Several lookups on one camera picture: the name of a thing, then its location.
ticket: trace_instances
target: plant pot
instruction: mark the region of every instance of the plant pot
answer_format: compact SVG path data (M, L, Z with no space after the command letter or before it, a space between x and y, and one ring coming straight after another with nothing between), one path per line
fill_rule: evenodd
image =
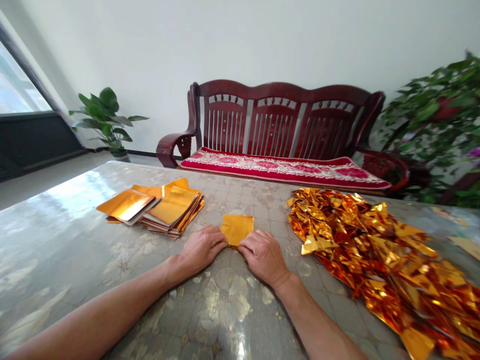
M453 119L457 114L462 110L460 106L449 107L448 105L454 100L456 97L452 98L441 98L437 100L439 108L436 113L432 115L432 119L434 120L448 120Z
M122 152L111 152L111 155L115 158L116 161L131 163L127 150L123 150Z

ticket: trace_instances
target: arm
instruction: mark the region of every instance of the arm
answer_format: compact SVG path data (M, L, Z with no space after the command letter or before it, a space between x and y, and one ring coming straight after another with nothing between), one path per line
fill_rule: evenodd
M156 157L166 168L175 169L178 166L174 158L174 148L178 146L181 157L186 159L192 150L192 137L196 136L195 131L173 133L161 138L156 146Z
M310 359L367 359L315 302L300 278L287 269L280 245L269 232L251 232L238 250L283 303Z
M210 264L226 248L217 226L194 232L178 255L80 306L7 357L100 359L169 288Z
M410 166L398 155L393 155L385 152L375 151L369 147L355 147L355 151L360 153L372 155L374 157L379 157L391 161L394 163L401 171L401 179L398 183L394 184L388 191L398 192L407 186L411 179L411 169Z

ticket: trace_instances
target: window frame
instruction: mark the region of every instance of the window frame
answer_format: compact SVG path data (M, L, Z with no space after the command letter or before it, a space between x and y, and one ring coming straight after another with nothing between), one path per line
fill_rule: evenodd
M13 60L16 61L20 69L25 73L26 77L31 81L33 86L38 90L40 95L46 101L46 103L50 106L51 110L46 111L34 111L34 112L20 112L20 113L8 113L8 114L0 114L3 118L5 116L17 117L17 114L22 115L38 115L42 113L60 113L60 108L57 106L55 101L49 95L49 93L45 90L45 87L42 85L40 79L35 75L35 72L25 60L23 54L21 53L18 46L14 43L10 35L5 31L4 26L0 24L0 42L6 48L6 50L10 53Z

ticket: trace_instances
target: bench backrest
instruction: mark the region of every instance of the bench backrest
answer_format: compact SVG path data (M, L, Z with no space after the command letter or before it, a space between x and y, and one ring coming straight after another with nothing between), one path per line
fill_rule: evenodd
M189 128L201 146L231 153L327 160L368 142L385 96L358 87L314 90L271 82L213 80L190 87Z

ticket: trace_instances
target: floor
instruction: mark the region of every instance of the floor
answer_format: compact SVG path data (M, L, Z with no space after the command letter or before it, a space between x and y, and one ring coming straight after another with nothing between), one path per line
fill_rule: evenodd
M87 153L0 183L0 211L113 160L108 151ZM132 155L134 164L162 167L156 157Z

